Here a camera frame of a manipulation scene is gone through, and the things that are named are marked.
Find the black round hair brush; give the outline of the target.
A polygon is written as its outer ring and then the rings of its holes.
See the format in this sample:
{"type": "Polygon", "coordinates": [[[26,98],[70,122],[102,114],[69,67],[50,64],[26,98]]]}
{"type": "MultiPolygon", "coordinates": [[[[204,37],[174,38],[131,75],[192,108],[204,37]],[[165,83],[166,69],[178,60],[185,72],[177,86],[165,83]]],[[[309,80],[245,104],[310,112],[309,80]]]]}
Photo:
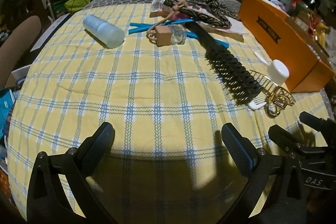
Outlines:
{"type": "Polygon", "coordinates": [[[207,61],[237,103],[247,104],[261,93],[262,86],[224,45],[216,42],[195,22],[188,22],[185,26],[196,34],[200,45],[206,50],[207,61]]]}

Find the yellow blue plaid tablecloth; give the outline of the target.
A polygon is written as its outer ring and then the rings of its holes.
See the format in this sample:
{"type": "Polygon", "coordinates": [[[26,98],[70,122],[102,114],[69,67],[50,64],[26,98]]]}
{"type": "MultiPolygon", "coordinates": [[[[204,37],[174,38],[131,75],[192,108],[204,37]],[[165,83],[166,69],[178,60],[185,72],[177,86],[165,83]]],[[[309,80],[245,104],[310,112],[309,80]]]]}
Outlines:
{"type": "Polygon", "coordinates": [[[320,93],[298,93],[277,118],[238,105],[219,82],[197,40],[156,47],[145,34],[108,49],[83,27],[86,14],[127,31],[153,24],[150,5],[79,11],[39,53],[15,102],[9,129],[9,183],[21,215],[37,154],[79,146],[102,122],[115,129],[112,149],[90,186],[119,223],[215,223],[245,184],[221,141],[227,122],[256,147],[278,154],[268,138],[277,124],[308,146],[320,133],[299,122],[327,118],[320,93]]]}

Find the pale blue plastic bottle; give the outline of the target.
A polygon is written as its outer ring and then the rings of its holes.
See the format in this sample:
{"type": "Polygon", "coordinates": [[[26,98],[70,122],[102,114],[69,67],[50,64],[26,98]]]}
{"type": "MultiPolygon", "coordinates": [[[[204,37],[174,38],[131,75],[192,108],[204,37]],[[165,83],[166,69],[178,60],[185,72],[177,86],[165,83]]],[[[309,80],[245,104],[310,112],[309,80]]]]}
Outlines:
{"type": "Polygon", "coordinates": [[[92,14],[84,16],[83,26],[91,35],[110,49],[119,47],[125,39],[125,32],[121,28],[92,14]]]}

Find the gold hair claw clip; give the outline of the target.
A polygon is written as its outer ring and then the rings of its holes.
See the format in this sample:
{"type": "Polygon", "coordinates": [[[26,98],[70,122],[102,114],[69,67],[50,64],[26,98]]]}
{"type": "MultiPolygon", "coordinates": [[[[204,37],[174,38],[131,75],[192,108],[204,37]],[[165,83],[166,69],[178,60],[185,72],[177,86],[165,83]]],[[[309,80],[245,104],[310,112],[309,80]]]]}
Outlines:
{"type": "Polygon", "coordinates": [[[268,76],[250,70],[251,75],[261,85],[262,90],[256,97],[264,97],[266,105],[263,107],[270,118],[276,118],[287,106],[293,106],[295,99],[292,94],[282,86],[273,82],[268,76]]]}

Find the white measuring scoop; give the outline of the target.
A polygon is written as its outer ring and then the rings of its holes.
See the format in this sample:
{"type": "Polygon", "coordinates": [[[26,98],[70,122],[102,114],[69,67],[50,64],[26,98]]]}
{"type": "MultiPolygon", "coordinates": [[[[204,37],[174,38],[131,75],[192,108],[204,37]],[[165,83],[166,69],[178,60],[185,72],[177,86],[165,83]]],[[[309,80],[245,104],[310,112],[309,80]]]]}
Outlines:
{"type": "Polygon", "coordinates": [[[259,53],[254,54],[266,66],[268,76],[273,82],[279,86],[285,83],[289,77],[289,70],[283,62],[277,59],[268,62],[259,53]]]}

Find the zebra pattern fabric headband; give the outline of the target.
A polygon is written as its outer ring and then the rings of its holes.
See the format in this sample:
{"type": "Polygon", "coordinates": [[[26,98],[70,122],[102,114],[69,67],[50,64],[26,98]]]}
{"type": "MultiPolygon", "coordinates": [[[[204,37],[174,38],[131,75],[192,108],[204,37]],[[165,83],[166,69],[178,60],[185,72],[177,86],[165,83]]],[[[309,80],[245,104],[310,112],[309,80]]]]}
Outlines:
{"type": "Polygon", "coordinates": [[[232,23],[229,18],[241,21],[234,11],[218,0],[164,0],[163,4],[215,28],[230,29],[232,23]]]}

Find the orange cardboard box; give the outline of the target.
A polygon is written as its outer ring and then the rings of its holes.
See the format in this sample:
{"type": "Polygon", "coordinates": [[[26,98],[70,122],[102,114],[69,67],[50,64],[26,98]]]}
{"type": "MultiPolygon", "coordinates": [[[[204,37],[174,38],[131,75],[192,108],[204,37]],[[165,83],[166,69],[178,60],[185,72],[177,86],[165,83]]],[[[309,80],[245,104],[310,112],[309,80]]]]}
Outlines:
{"type": "Polygon", "coordinates": [[[326,55],[285,12],[263,0],[242,0],[238,16],[268,56],[286,65],[289,91],[316,92],[335,77],[326,55]]]}

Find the white plastic comb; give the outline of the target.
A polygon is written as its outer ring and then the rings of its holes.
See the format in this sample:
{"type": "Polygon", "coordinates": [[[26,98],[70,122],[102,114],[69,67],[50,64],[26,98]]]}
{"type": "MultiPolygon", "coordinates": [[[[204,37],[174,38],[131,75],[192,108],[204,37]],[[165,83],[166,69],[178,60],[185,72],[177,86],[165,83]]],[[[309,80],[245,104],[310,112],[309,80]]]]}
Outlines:
{"type": "Polygon", "coordinates": [[[264,97],[256,97],[247,104],[247,106],[253,111],[263,108],[265,105],[266,100],[264,97]]]}

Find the glass perfume bottle wooden cap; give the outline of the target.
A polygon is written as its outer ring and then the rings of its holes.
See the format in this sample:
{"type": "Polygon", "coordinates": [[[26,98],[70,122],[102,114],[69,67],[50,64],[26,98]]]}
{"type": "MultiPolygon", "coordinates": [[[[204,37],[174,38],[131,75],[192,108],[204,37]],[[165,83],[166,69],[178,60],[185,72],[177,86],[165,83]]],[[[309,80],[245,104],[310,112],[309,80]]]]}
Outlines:
{"type": "Polygon", "coordinates": [[[168,34],[169,30],[168,26],[164,26],[163,24],[169,20],[174,13],[177,11],[171,11],[165,18],[152,25],[146,32],[146,37],[152,44],[155,44],[158,47],[170,46],[171,38],[170,34],[168,34]]]}

